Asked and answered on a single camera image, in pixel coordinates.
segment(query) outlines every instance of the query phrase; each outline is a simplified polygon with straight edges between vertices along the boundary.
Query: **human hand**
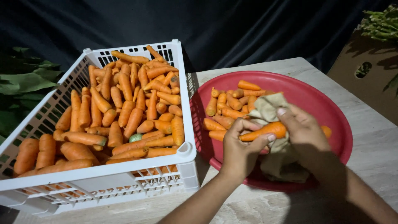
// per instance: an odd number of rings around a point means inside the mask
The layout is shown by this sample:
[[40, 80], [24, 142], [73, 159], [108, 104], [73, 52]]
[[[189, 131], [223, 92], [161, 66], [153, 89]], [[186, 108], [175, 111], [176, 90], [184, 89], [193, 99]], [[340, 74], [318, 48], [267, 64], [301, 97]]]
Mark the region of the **human hand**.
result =
[[281, 122], [289, 131], [289, 140], [299, 154], [299, 162], [310, 169], [317, 160], [318, 153], [330, 152], [330, 146], [316, 119], [296, 105], [279, 108], [277, 113]]
[[229, 179], [241, 184], [253, 171], [260, 151], [276, 138], [274, 134], [264, 134], [251, 143], [239, 140], [241, 134], [258, 129], [260, 127], [257, 124], [242, 118], [233, 123], [222, 141], [224, 155], [220, 174], [227, 175]]

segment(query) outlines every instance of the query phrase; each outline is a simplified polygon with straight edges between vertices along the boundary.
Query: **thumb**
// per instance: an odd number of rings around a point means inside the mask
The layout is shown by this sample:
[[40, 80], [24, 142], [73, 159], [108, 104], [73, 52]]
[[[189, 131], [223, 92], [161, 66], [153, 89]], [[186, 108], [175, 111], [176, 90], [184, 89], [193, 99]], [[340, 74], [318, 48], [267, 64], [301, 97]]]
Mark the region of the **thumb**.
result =
[[274, 134], [265, 134], [258, 136], [250, 145], [246, 146], [248, 152], [260, 153], [270, 142], [274, 141], [276, 136]]
[[278, 108], [278, 118], [281, 120], [283, 125], [286, 126], [289, 132], [295, 132], [301, 126], [301, 124], [295, 118], [293, 112], [288, 108]]

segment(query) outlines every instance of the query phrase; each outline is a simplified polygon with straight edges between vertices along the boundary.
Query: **white plastic crate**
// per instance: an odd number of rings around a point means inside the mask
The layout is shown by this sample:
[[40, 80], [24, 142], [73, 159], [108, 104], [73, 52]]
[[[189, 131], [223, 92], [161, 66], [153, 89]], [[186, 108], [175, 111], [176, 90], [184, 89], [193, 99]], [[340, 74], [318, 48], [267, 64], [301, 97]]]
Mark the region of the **white plastic crate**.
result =
[[[1, 205], [43, 217], [176, 191], [197, 191], [200, 188], [194, 161], [196, 148], [181, 42], [173, 39], [171, 42], [150, 45], [179, 69], [185, 143], [177, 153], [59, 173], [10, 178], [21, 141], [25, 138], [39, 139], [44, 133], [52, 134], [58, 118], [70, 105], [72, 89], [80, 93], [82, 87], [89, 85], [89, 65], [101, 68], [110, 61], [116, 61], [110, 54], [112, 50], [153, 58], [146, 45], [93, 51], [84, 49], [83, 54], [59, 81], [60, 86], [47, 94], [0, 145]], [[168, 165], [173, 164], [176, 164], [178, 171], [170, 170], [172, 167]], [[159, 174], [143, 176], [140, 170], [149, 168], [155, 168]]]

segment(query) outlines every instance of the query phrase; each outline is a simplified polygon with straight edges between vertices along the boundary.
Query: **fingernail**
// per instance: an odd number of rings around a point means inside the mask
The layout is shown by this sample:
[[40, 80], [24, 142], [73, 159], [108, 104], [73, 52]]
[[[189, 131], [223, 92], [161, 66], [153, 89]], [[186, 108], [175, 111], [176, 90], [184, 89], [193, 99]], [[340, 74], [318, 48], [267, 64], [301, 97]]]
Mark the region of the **fingernail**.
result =
[[284, 114], [286, 113], [286, 109], [284, 109], [284, 108], [279, 108], [278, 111], [277, 111], [277, 113], [278, 113], [279, 116], [282, 116], [282, 115], [284, 115]]
[[275, 141], [276, 136], [275, 135], [269, 135], [267, 138], [268, 138], [268, 141]]

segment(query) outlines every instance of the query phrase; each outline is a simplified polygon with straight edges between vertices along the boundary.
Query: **cardboard box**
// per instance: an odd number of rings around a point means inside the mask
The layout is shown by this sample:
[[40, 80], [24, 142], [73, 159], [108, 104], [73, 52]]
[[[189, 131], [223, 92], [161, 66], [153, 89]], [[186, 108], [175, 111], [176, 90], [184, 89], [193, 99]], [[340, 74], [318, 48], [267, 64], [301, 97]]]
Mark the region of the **cardboard box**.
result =
[[[365, 62], [371, 64], [369, 72], [365, 76], [356, 74]], [[398, 125], [397, 45], [361, 36], [356, 30], [328, 76]]]

